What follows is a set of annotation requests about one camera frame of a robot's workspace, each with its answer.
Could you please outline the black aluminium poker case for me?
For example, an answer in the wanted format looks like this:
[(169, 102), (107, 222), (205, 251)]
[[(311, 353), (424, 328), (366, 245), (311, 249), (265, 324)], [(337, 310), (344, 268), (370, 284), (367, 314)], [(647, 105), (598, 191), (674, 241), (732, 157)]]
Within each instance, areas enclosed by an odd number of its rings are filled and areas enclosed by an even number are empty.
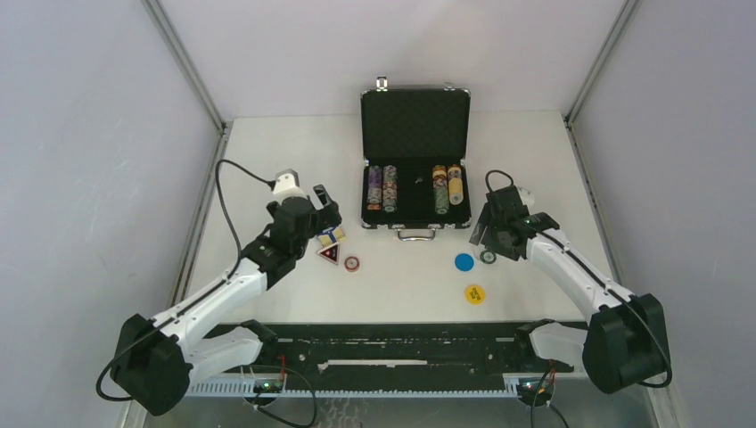
[[(472, 204), (465, 158), (472, 103), (471, 92), (453, 84), (441, 86), (392, 85), (385, 76), (359, 97), (362, 137), (362, 206), (364, 229), (386, 229), (401, 241), (431, 241), (441, 229), (471, 225)], [(368, 210), (368, 168), (397, 168), (397, 209)], [(462, 168), (464, 200), (435, 213), (431, 172), (434, 166)]]

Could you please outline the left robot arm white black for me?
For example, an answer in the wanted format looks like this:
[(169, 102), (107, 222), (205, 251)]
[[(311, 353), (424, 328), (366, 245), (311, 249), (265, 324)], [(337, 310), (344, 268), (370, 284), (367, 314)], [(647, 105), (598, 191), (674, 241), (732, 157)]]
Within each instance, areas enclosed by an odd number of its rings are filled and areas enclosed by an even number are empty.
[(196, 383), (227, 369), (246, 365), (259, 372), (272, 369), (279, 349), (248, 326), (213, 338), (208, 334), (228, 314), (290, 274), (312, 238), (341, 223), (338, 204), (325, 187), (316, 185), (313, 190), (321, 208), (297, 185), (277, 179), (275, 198), (267, 205), (272, 223), (240, 251), (228, 270), (188, 299), (150, 318), (130, 317), (102, 375), (109, 376), (128, 399), (160, 416)]

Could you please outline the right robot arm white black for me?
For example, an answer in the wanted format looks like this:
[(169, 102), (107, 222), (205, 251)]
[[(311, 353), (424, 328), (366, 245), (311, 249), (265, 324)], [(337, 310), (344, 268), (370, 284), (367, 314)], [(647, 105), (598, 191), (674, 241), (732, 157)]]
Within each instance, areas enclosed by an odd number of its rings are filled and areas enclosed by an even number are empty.
[(549, 360), (588, 375), (611, 394), (631, 385), (670, 385), (673, 370), (663, 306), (602, 273), (545, 212), (532, 213), (515, 185), (486, 194), (471, 243), (512, 261), (525, 260), (551, 278), (585, 318), (584, 329), (542, 319), (522, 327), (516, 362), (537, 371)]

